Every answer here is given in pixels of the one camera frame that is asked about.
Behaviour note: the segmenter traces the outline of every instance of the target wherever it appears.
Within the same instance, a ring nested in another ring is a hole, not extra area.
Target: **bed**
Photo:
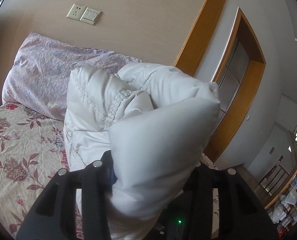
[[[5,229],[0,229],[5,236],[1,239],[6,239],[7,232],[16,237],[52,176],[60,168],[69,169],[63,120],[70,71],[89,64],[117,73],[128,62],[140,60],[112,51],[70,46],[37,33],[23,42],[5,81],[4,104],[0,106],[0,226]],[[204,154],[201,162],[215,168]],[[214,236],[218,217],[218,194],[214,190]],[[83,239],[78,208],[75,229],[77,237]]]

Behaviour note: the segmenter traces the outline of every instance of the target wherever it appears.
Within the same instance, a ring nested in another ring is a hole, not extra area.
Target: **beige wall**
[[[0,94],[31,32],[76,46],[110,49],[173,65],[205,0],[4,0],[0,9]],[[66,18],[74,4],[101,10],[92,26]]]

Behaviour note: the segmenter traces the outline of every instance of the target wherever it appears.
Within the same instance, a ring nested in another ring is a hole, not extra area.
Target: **plastic bag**
[[[287,214],[286,214],[286,212],[284,212],[284,214],[283,214],[282,217],[280,218],[280,221],[282,221],[286,216],[287,216]]]
[[[297,210],[292,214],[294,222],[297,222]]]
[[[274,224],[277,224],[281,218],[285,218],[285,212],[283,208],[283,205],[278,204],[276,207],[274,207],[274,211],[269,215]]]
[[[290,193],[288,193],[287,197],[285,198],[285,202],[291,205],[295,205],[297,202],[297,192],[296,189],[293,188]]]
[[[285,198],[286,198],[286,195],[284,195],[284,194],[280,194],[281,204],[282,204],[284,207],[287,206],[287,203],[285,202]]]

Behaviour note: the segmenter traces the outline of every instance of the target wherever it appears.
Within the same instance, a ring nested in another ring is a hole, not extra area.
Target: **floral bed sheet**
[[[0,222],[15,238],[26,214],[60,168],[67,168],[62,121],[19,103],[0,106]],[[202,163],[215,169],[202,154]],[[218,192],[213,191],[213,236],[219,224]],[[76,235],[84,239],[75,211]]]

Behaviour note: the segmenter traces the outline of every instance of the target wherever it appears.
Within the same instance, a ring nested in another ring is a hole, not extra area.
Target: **wooden door frame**
[[[194,76],[213,36],[226,0],[205,0],[174,66]]]

